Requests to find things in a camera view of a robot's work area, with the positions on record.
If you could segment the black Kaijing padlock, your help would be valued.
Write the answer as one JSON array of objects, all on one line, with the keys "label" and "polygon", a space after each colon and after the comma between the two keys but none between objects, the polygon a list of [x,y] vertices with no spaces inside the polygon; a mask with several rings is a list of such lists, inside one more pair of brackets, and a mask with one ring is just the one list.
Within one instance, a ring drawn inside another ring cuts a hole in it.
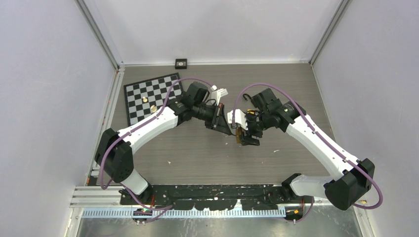
[{"label": "black Kaijing padlock", "polygon": [[247,93],[243,93],[242,97],[245,101],[250,101],[251,100],[251,96]]}]

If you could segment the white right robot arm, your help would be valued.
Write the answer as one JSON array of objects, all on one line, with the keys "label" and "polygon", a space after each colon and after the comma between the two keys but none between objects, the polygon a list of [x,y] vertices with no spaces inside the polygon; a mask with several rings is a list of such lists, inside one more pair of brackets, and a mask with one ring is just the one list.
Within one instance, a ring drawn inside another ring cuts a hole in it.
[{"label": "white right robot arm", "polygon": [[360,160],[347,152],[323,132],[306,111],[285,92],[288,102],[282,103],[273,92],[274,86],[251,97],[255,110],[243,112],[234,106],[228,113],[228,123],[236,128],[239,143],[260,144],[259,138],[269,128],[282,130],[302,144],[326,169],[328,176],[306,176],[295,173],[281,183],[281,196],[296,202],[302,196],[326,198],[334,207],[347,210],[372,187],[382,204],[382,192],[373,180],[375,165],[369,159]]}]

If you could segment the brass padlock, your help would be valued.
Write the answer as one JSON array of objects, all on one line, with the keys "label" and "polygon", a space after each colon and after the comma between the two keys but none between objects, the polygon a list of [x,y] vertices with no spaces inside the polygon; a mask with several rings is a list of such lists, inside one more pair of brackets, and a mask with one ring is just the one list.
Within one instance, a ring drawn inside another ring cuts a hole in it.
[{"label": "brass padlock", "polygon": [[238,144],[242,143],[242,133],[243,133],[243,130],[240,127],[237,127],[235,137]]}]

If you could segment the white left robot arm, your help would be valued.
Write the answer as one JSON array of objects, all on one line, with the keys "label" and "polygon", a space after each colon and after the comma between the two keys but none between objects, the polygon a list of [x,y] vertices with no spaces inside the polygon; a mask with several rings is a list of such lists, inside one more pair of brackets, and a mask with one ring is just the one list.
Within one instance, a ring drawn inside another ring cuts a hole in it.
[{"label": "white left robot arm", "polygon": [[191,118],[204,121],[210,130],[232,135],[220,102],[227,94],[225,88],[215,85],[208,88],[195,81],[179,96],[165,99],[160,109],[142,121],[119,131],[108,128],[101,136],[94,157],[100,167],[99,174],[106,173],[111,180],[130,189],[135,201],[147,204],[152,192],[149,183],[134,169],[133,155],[159,134]]}]

